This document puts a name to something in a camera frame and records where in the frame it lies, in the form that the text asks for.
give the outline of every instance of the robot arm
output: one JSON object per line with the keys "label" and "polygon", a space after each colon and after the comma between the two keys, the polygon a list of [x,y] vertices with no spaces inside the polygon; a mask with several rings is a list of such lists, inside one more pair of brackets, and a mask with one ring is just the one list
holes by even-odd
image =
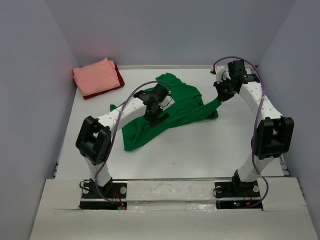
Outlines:
{"label": "robot arm", "polygon": [[[224,66],[217,66],[212,73],[216,74],[214,86],[218,92],[218,98],[222,102],[238,93],[248,104],[252,113],[257,114],[262,98],[262,86],[255,74],[246,71],[244,61],[230,62],[228,70]],[[255,166],[260,173],[274,158],[280,157],[289,150],[293,128],[293,119],[284,117],[264,96],[255,130],[255,149],[253,151]],[[227,192],[234,192],[239,196],[252,190],[258,176],[250,153],[244,165],[235,171],[232,182],[227,187]]]}
{"label": "robot arm", "polygon": [[91,178],[94,180],[96,177],[96,184],[102,194],[106,195],[112,185],[112,178],[104,161],[109,154],[119,113],[121,112],[121,118],[117,130],[141,116],[154,128],[169,117],[167,113],[160,115],[174,103],[169,91],[157,84],[151,91],[141,90],[135,93],[123,110],[120,106],[103,116],[88,116],[83,121],[75,145],[89,166]]}

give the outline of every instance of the white table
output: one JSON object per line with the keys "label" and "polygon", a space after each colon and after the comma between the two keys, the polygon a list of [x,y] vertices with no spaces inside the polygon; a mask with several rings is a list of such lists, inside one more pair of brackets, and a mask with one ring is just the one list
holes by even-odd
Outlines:
{"label": "white table", "polygon": [[[84,100],[77,90],[66,131],[57,179],[88,179],[88,166],[75,143],[83,120],[110,111],[110,104],[121,104],[137,86],[164,73],[172,73],[195,86],[206,104],[217,97],[216,78],[209,68],[122,69],[125,86]],[[125,152],[122,132],[118,131],[108,168],[114,179],[175,179],[231,177],[251,152],[250,141],[255,117],[238,95],[218,108],[219,118],[171,128],[145,146]],[[278,159],[262,173],[281,177]]]}
{"label": "white table", "polygon": [[81,210],[81,179],[47,180],[30,240],[316,240],[297,180],[267,180],[264,211],[215,209],[212,180],[128,181],[127,210]]}

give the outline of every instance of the white wall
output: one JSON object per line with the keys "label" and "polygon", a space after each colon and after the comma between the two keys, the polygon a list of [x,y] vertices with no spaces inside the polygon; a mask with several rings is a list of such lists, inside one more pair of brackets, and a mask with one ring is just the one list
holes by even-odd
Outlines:
{"label": "white wall", "polygon": [[295,0],[46,0],[80,65],[259,64]]}
{"label": "white wall", "polygon": [[43,0],[1,1],[0,29],[0,239],[27,240],[64,139],[77,63]]}
{"label": "white wall", "polygon": [[266,94],[295,122],[285,159],[300,178],[320,237],[320,1],[297,0],[266,52],[259,70]]}

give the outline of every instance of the cable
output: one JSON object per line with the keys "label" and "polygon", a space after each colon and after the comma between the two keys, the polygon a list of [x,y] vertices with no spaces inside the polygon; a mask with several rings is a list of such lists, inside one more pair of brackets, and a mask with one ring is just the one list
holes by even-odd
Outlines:
{"label": "cable", "polygon": [[249,206],[252,203],[252,197],[253,197],[252,194],[251,194],[251,191],[250,190],[248,190],[248,191],[249,191],[249,194],[250,194],[250,201],[246,203],[247,206]]}
{"label": "cable", "polygon": [[125,109],[126,105],[129,103],[130,99],[133,97],[133,95],[136,93],[136,91],[138,91],[140,88],[142,88],[142,87],[145,86],[145,85],[154,84],[154,83],[157,83],[157,84],[166,84],[166,85],[168,85],[168,88],[169,88],[168,91],[169,91],[169,92],[171,91],[171,85],[170,85],[168,82],[166,82],[166,81],[148,81],[148,82],[145,82],[145,83],[141,84],[141,85],[138,86],[135,90],[133,90],[133,92],[132,92],[132,93],[129,95],[129,97],[126,99],[126,101],[125,101],[124,104],[122,105],[121,110],[119,111],[119,115],[118,115],[118,117],[117,117],[117,119],[116,119],[116,122],[115,122],[115,126],[114,126],[114,130],[113,130],[113,136],[112,136],[112,139],[111,139],[111,143],[110,143],[110,146],[109,146],[109,148],[108,148],[108,150],[107,150],[107,153],[106,153],[106,155],[105,155],[105,159],[104,159],[101,167],[99,168],[99,170],[98,170],[98,171],[95,173],[95,175],[94,175],[94,184],[95,184],[95,188],[96,188],[99,196],[100,196],[102,199],[104,199],[104,200],[106,200],[106,201],[108,201],[108,202],[110,202],[110,203],[113,203],[113,204],[114,204],[115,202],[113,202],[113,201],[111,201],[110,199],[106,198],[106,197],[101,193],[101,191],[100,191],[100,189],[99,189],[99,185],[98,185],[98,175],[99,175],[99,173],[101,172],[101,170],[104,168],[104,166],[106,165],[107,160],[108,160],[108,158],[109,158],[109,156],[110,156],[111,150],[112,150],[112,148],[113,148],[113,146],[114,146],[114,143],[115,143],[118,126],[119,126],[119,123],[120,123],[120,117],[121,117],[121,114],[122,114],[123,110]]}
{"label": "cable", "polygon": [[224,60],[224,59],[239,59],[239,60],[242,60],[244,62],[246,62],[247,64],[249,64],[251,67],[253,67],[253,69],[256,71],[256,74],[258,75],[259,79],[260,79],[260,84],[261,84],[261,89],[262,89],[262,95],[261,95],[261,100],[260,100],[260,104],[259,104],[259,108],[258,108],[258,111],[256,113],[256,116],[255,116],[255,121],[254,121],[254,129],[253,129],[253,137],[252,137],[252,151],[251,151],[251,155],[252,155],[252,164],[253,164],[253,167],[256,171],[256,173],[265,181],[265,185],[266,185],[266,189],[265,189],[265,193],[263,195],[263,197],[260,199],[260,201],[256,202],[255,204],[252,204],[252,205],[249,205],[249,206],[246,206],[245,208],[252,208],[254,206],[257,206],[259,205],[260,203],[262,203],[262,201],[266,198],[268,192],[269,192],[269,183],[267,181],[267,179],[261,175],[261,172],[259,172],[259,169],[257,168],[256,166],[256,163],[255,163],[255,149],[256,149],[256,131],[257,131],[257,125],[258,125],[258,120],[259,120],[259,116],[260,116],[260,113],[261,113],[261,108],[262,108],[262,105],[264,104],[264,96],[265,96],[265,86],[264,86],[264,81],[262,80],[259,72],[258,72],[258,69],[256,68],[256,66],[254,64],[252,64],[251,62],[245,60],[244,58],[242,57],[238,57],[238,56],[225,56],[223,58],[220,58],[218,59],[213,65],[213,71],[216,70],[215,68],[215,65]]}
{"label": "cable", "polygon": [[113,191],[114,191],[114,193],[115,193],[116,197],[119,199],[120,204],[121,204],[122,206],[124,206],[124,203],[121,201],[121,198],[119,197],[119,195],[118,195],[118,193],[117,193],[116,189],[113,189]]}

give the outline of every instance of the green cloth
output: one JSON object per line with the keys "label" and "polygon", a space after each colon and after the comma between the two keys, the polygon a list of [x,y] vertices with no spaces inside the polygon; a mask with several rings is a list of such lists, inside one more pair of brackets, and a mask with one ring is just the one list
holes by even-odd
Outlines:
{"label": "green cloth", "polygon": [[[185,84],[171,73],[162,74],[156,80],[168,82],[171,85],[171,95],[175,104],[164,111],[169,114],[169,117],[155,128],[151,128],[143,117],[138,117],[124,126],[122,135],[125,151],[142,147],[169,128],[218,117],[216,109],[221,105],[218,98],[204,105],[198,89]],[[110,105],[111,111],[115,108],[115,105]]]}

